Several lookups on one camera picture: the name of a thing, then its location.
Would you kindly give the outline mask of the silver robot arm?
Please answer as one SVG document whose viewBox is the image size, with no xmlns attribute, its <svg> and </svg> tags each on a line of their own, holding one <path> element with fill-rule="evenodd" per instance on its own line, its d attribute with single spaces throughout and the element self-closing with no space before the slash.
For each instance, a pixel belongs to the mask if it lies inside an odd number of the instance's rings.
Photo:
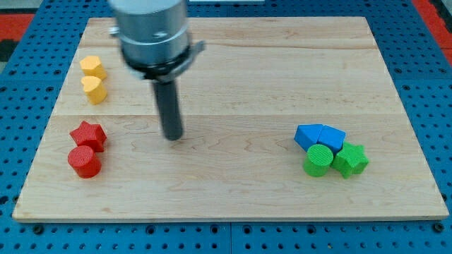
<svg viewBox="0 0 452 254">
<path fill-rule="evenodd" d="M 206 43 L 194 43 L 183 0 L 109 0 L 116 20 L 109 29 L 123 60 L 153 86 L 162 132 L 168 140 L 183 136 L 177 78 L 187 71 Z"/>
</svg>

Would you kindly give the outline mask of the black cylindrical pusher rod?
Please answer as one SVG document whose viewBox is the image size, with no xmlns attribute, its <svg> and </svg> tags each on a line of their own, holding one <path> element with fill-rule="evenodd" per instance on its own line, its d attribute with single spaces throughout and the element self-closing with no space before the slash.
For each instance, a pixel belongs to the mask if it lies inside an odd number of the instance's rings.
<svg viewBox="0 0 452 254">
<path fill-rule="evenodd" d="M 172 80 L 162 83 L 154 80 L 153 91 L 164 137 L 167 140 L 180 139 L 183 135 L 183 125 L 176 82 Z"/>
</svg>

